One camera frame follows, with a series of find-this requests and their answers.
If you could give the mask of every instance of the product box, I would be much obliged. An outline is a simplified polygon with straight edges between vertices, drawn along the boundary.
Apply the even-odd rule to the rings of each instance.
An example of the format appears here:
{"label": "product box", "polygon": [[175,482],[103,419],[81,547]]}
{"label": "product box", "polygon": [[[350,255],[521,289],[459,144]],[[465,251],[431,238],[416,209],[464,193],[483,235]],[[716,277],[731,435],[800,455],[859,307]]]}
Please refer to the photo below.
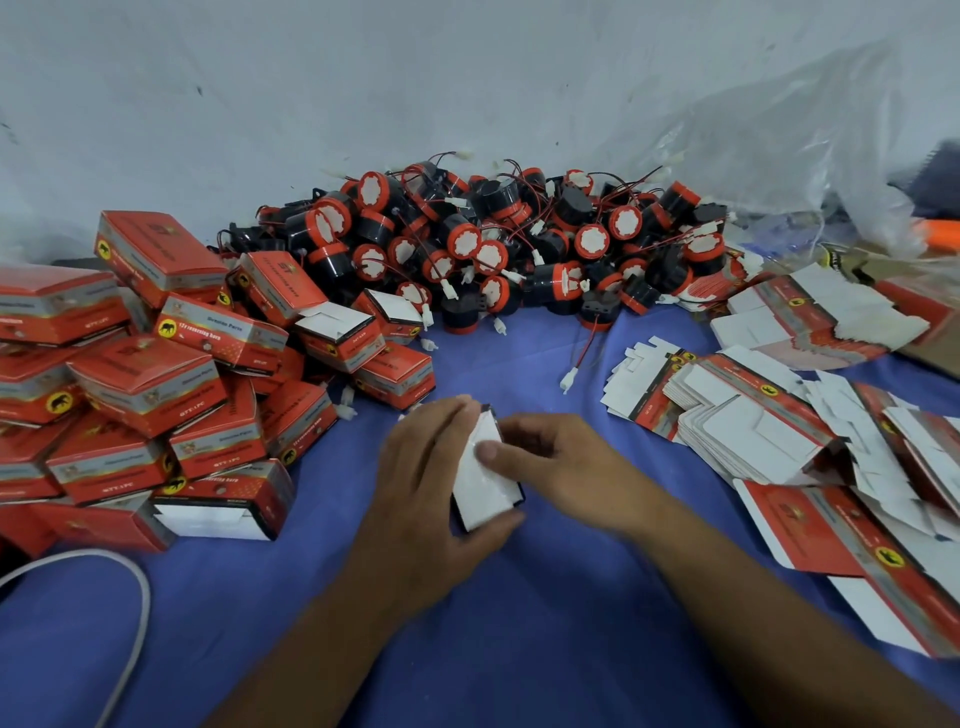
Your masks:
{"label": "product box", "polygon": [[353,375],[357,389],[396,409],[407,409],[437,388],[433,359],[391,344]]}
{"label": "product box", "polygon": [[273,541],[296,494],[293,480],[278,460],[260,460],[161,488],[153,504],[157,518],[178,536]]}
{"label": "product box", "polygon": [[0,344],[0,420],[46,425],[84,401],[66,360],[77,353],[30,344]]}
{"label": "product box", "polygon": [[0,339],[59,346],[129,318],[107,271],[26,263],[0,268]]}
{"label": "product box", "polygon": [[146,437],[185,425],[227,398],[209,354],[155,336],[107,341],[67,365],[94,407]]}
{"label": "product box", "polygon": [[287,251],[244,253],[235,276],[267,321],[279,327],[289,327],[304,309],[326,303],[324,292]]}
{"label": "product box", "polygon": [[151,308],[170,293],[215,303],[227,276],[217,255],[162,212],[103,212],[94,251]]}
{"label": "product box", "polygon": [[90,410],[47,456],[47,469],[74,503],[85,505],[162,485],[174,458],[158,440]]}
{"label": "product box", "polygon": [[394,344],[411,344],[423,329],[417,308],[402,296],[365,290],[357,296],[353,307],[375,317],[383,338]]}
{"label": "product box", "polygon": [[283,382],[303,379],[304,356],[292,347],[284,347],[280,366],[270,376],[252,376],[253,390],[261,397],[271,395]]}
{"label": "product box", "polygon": [[241,316],[224,306],[178,294],[167,297],[154,333],[208,353],[238,372],[267,376],[279,367],[288,335],[282,328]]}
{"label": "product box", "polygon": [[188,478],[203,477],[267,456],[253,383],[262,377],[224,375],[227,402],[178,430],[170,446]]}
{"label": "product box", "polygon": [[295,323],[308,354],[328,367],[353,374],[385,346],[380,324],[369,313],[321,303]]}
{"label": "product box", "polygon": [[263,401],[262,417],[267,451],[290,465],[337,422],[337,411],[325,386],[291,380]]}
{"label": "product box", "polygon": [[45,460],[76,417],[43,427],[0,425],[0,503],[63,495]]}
{"label": "product box", "polygon": [[35,503],[34,514],[62,539],[78,546],[165,551],[177,535],[156,519],[150,493],[78,508],[69,497]]}

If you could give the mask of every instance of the box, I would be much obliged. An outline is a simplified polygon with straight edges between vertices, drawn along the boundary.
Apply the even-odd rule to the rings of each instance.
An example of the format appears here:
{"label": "box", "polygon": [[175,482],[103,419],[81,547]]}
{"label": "box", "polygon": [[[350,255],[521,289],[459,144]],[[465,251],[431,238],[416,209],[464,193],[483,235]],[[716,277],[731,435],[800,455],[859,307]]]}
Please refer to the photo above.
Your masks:
{"label": "box", "polygon": [[353,375],[357,389],[396,409],[407,409],[437,388],[433,359],[391,344]]}
{"label": "box", "polygon": [[227,398],[209,354],[154,336],[107,341],[67,366],[94,407],[146,437],[185,425]]}
{"label": "box", "polygon": [[27,504],[0,506],[0,538],[32,559],[38,559],[57,542],[57,534]]}
{"label": "box", "polygon": [[394,344],[412,343],[423,328],[423,318],[417,308],[402,296],[365,290],[357,296],[353,307],[374,316],[383,338]]}
{"label": "box", "polygon": [[78,508],[69,497],[35,503],[34,514],[60,538],[79,546],[167,550],[177,535],[156,519],[150,493]]}
{"label": "box", "polygon": [[129,318],[107,271],[28,264],[0,269],[0,339],[59,346]]}
{"label": "box", "polygon": [[326,303],[324,292],[286,251],[244,253],[235,276],[267,321],[279,327],[289,327],[305,308]]}
{"label": "box", "polygon": [[154,494],[157,518],[178,536],[273,541],[297,488],[278,460],[261,460]]}
{"label": "box", "polygon": [[82,505],[162,485],[175,461],[158,440],[89,410],[74,422],[46,462],[64,492]]}
{"label": "box", "polygon": [[284,347],[280,354],[280,366],[270,376],[252,376],[253,390],[258,395],[271,395],[283,382],[303,379],[304,356],[292,347]]}
{"label": "box", "polygon": [[215,303],[227,267],[170,215],[107,210],[94,251],[150,308],[167,294]]}
{"label": "box", "polygon": [[76,417],[69,415],[43,427],[0,425],[0,502],[63,495],[45,460]]}
{"label": "box", "polygon": [[287,343],[287,332],[282,328],[178,294],[167,297],[156,317],[154,333],[208,353],[237,372],[256,375],[276,372]]}
{"label": "box", "polygon": [[386,346],[380,325],[369,313],[321,303],[303,316],[294,326],[306,352],[340,372],[353,374]]}
{"label": "box", "polygon": [[337,422],[325,386],[288,381],[263,401],[263,432],[271,457],[290,465]]}
{"label": "box", "polygon": [[84,401],[66,360],[70,348],[0,344],[0,420],[46,425]]}
{"label": "box", "polygon": [[224,375],[227,402],[177,431],[170,446],[188,478],[203,477],[267,456],[253,383],[261,377]]}

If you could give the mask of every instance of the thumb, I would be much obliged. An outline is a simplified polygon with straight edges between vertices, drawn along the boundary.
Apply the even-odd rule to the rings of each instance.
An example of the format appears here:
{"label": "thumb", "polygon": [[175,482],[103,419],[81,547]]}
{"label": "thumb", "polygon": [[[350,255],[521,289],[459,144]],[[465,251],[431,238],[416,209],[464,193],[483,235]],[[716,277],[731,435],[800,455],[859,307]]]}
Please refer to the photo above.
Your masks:
{"label": "thumb", "polygon": [[523,448],[495,440],[486,440],[476,447],[474,452],[477,460],[494,473],[509,477],[511,480],[521,480],[535,488],[548,484],[549,475],[554,468],[554,462],[546,457],[540,457]]}

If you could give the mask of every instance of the right hand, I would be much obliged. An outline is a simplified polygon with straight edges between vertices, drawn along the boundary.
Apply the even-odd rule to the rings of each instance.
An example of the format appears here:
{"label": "right hand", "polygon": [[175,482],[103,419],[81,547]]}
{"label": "right hand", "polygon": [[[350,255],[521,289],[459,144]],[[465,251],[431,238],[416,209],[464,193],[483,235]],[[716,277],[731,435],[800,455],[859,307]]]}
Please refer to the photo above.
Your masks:
{"label": "right hand", "polygon": [[576,415],[514,415],[497,425],[504,442],[479,443],[477,459],[578,521],[637,536],[670,500]]}

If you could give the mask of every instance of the blue cloth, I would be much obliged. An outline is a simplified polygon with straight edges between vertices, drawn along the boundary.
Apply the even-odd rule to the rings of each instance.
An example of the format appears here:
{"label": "blue cloth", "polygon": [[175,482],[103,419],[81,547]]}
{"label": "blue cloth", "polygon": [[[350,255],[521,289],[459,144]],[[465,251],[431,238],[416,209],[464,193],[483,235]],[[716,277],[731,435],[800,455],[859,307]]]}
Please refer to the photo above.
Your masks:
{"label": "blue cloth", "polygon": [[[580,413],[641,470],[873,643],[825,578],[774,563],[735,493],[692,451],[600,404],[624,349],[656,334],[714,352],[706,325],[673,306],[643,318],[626,313],[597,336],[563,396],[558,382],[587,332],[542,309],[505,321],[506,337],[489,321],[471,336],[430,331],[440,345],[435,397],[467,392],[499,415]],[[848,374],[934,412],[960,414],[960,386],[896,356]],[[383,405],[358,397],[356,406],[359,417],[337,424],[294,469],[300,491],[275,543],[180,539],[165,554],[136,557],[155,606],[113,725],[199,725],[330,581],[370,500],[378,446],[396,422]],[[643,556],[560,515],[532,489],[527,495],[526,523],[466,584],[396,635],[345,724],[752,724]],[[99,559],[29,575],[0,604],[0,724],[92,725],[127,660],[137,600],[130,575]],[[960,662],[879,649],[960,710]]]}

